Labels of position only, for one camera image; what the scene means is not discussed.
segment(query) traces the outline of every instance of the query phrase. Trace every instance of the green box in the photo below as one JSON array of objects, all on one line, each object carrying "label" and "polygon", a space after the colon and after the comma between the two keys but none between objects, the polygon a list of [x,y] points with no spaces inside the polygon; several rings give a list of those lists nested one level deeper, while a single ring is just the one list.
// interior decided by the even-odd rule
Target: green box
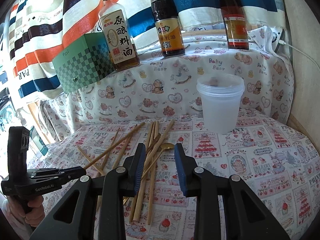
[{"label": "green box", "polygon": [[52,62],[65,93],[98,82],[114,71],[103,33],[81,36]]}]

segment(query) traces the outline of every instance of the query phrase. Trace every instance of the glass bottle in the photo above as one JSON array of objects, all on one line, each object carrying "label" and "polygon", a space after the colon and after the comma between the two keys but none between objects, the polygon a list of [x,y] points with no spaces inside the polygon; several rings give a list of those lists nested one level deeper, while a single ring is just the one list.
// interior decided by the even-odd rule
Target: glass bottle
[{"label": "glass bottle", "polygon": [[151,0],[162,54],[164,57],[185,54],[183,39],[178,21],[178,12],[172,0]]},{"label": "glass bottle", "polygon": [[219,0],[229,49],[249,49],[241,0]]},{"label": "glass bottle", "polygon": [[99,20],[117,72],[140,64],[137,49],[130,34],[124,7],[113,0],[103,0]]}]

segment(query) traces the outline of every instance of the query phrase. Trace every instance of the silver rivet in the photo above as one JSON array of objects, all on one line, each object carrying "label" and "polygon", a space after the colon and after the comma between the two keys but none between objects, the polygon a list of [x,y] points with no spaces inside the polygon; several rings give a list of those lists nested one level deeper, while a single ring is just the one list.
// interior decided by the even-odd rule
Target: silver rivet
[{"label": "silver rivet", "polygon": [[196,167],[196,168],[195,168],[195,172],[196,172],[196,173],[202,173],[202,172],[204,172],[204,169],[201,168],[201,167]]},{"label": "silver rivet", "polygon": [[80,178],[80,181],[81,182],[87,182],[89,180],[89,176],[87,176],[87,175],[84,175],[84,176],[82,176],[81,178]]},{"label": "silver rivet", "polygon": [[119,167],[116,169],[116,172],[118,173],[124,173],[125,172],[125,167]]},{"label": "silver rivet", "polygon": [[233,181],[235,181],[235,182],[240,181],[240,177],[239,177],[238,175],[232,175],[232,176],[231,176],[231,179],[232,179]]}]

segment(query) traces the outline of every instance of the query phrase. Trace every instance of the sleeve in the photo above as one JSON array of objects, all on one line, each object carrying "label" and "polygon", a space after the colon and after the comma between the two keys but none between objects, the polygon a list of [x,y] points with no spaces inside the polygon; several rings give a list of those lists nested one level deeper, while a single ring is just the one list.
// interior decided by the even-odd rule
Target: sleeve
[{"label": "sleeve", "polygon": [[30,236],[27,233],[24,225],[18,221],[11,213],[8,200],[0,193],[0,208],[2,213],[8,220],[9,224],[12,226],[13,230],[20,236],[23,240],[28,240]]}]

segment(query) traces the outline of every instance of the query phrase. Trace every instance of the checkered pattern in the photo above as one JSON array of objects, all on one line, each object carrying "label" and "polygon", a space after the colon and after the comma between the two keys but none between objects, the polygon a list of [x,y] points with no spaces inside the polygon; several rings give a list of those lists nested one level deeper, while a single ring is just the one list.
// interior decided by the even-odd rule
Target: checkered pattern
[{"label": "checkered pattern", "polygon": [[112,73],[113,70],[106,44],[87,48],[56,68],[65,93],[98,82]]}]

